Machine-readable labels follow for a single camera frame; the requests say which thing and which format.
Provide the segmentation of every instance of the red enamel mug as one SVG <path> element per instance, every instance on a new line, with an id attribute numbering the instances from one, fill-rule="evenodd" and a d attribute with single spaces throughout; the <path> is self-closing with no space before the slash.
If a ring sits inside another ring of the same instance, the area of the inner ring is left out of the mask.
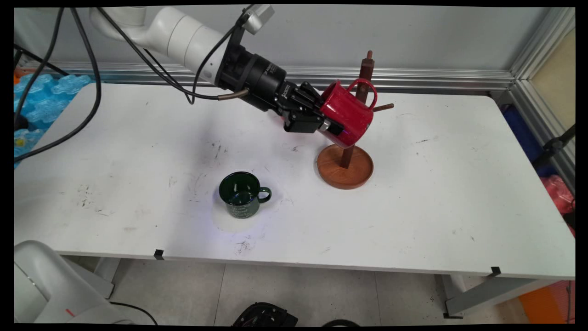
<path id="1" fill-rule="evenodd" d="M 351 94 L 351 89 L 358 83 L 370 86 L 373 91 L 373 101 L 369 107 Z M 333 135 L 328 131 L 321 131 L 321 133 L 341 148 L 354 145 L 372 123 L 372 110 L 377 101 L 376 88 L 370 81 L 358 78 L 347 89 L 344 89 L 341 86 L 341 81 L 337 80 L 327 87 L 322 98 L 325 103 L 320 111 L 328 118 L 343 125 L 345 129 L 339 135 Z"/>

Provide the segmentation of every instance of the tiled floor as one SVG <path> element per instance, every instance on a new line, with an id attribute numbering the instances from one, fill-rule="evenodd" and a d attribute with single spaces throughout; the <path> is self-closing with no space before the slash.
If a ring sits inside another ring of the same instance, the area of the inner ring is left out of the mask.
<path id="1" fill-rule="evenodd" d="M 89 270 L 98 261 L 73 259 Z M 471 287 L 482 280 L 465 281 Z M 445 294 L 430 274 L 123 259 L 113 282 L 112 301 L 139 306 L 162 325 L 230 326 L 254 302 L 287 309 L 297 326 L 333 319 L 361 326 L 529 322 L 519 299 L 444 319 Z M 151 324 L 143 313 L 120 308 Z"/>

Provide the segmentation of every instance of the gray wall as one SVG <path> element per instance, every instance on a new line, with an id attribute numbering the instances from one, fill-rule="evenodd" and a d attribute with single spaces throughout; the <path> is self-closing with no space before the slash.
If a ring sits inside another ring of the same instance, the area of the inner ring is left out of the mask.
<path id="1" fill-rule="evenodd" d="M 176 6 L 222 33 L 245 5 Z M 547 8 L 388 5 L 274 5 L 276 14 L 242 44 L 281 66 L 357 67 L 372 49 L 379 68 L 507 70 Z M 148 9 L 151 22 L 161 6 Z M 16 42 L 43 57 L 55 23 L 53 9 L 15 8 Z M 99 62 L 140 63 L 128 45 L 94 30 L 78 12 Z M 160 62 L 170 64 L 162 55 Z M 89 62 L 69 10 L 52 62 Z"/>

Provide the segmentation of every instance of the green mug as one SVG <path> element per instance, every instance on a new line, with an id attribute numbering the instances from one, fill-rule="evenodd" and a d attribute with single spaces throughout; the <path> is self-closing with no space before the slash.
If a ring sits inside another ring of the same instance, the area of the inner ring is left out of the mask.
<path id="1" fill-rule="evenodd" d="M 260 198 L 260 192 L 266 192 L 268 196 Z M 257 177 L 245 171 L 226 176 L 220 182 L 219 194 L 229 214 L 238 219 L 253 216 L 259 210 L 259 204 L 268 202 L 272 197 L 269 188 L 261 187 Z"/>

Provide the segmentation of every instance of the mug handle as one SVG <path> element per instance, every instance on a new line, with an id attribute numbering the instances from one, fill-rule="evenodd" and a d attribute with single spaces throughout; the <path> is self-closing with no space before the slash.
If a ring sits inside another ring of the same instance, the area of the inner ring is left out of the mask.
<path id="1" fill-rule="evenodd" d="M 265 197 L 265 198 L 259 198 L 259 196 L 258 196 L 258 201 L 259 201 L 259 203 L 268 202 L 268 201 L 269 201 L 269 199 L 272 197 L 272 190 L 270 190 L 270 189 L 269 189 L 269 188 L 267 188 L 267 187 L 260 187 L 260 188 L 259 188 L 259 192 L 260 192 L 260 193 L 261 193 L 261 192 L 266 192 L 266 193 L 268 194 L 268 196 L 267 196 L 267 197 Z"/>
<path id="2" fill-rule="evenodd" d="M 349 87 L 347 87 L 347 92 L 351 92 L 351 89 L 360 82 L 369 85 L 373 91 L 373 101 L 372 101 L 372 104 L 369 106 L 369 109 L 373 110 L 373 107 L 376 105 L 376 101 L 377 101 L 377 92 L 376 92 L 376 88 L 372 85 L 372 82 L 365 80 L 363 78 L 358 78 L 358 79 L 354 80 Z"/>

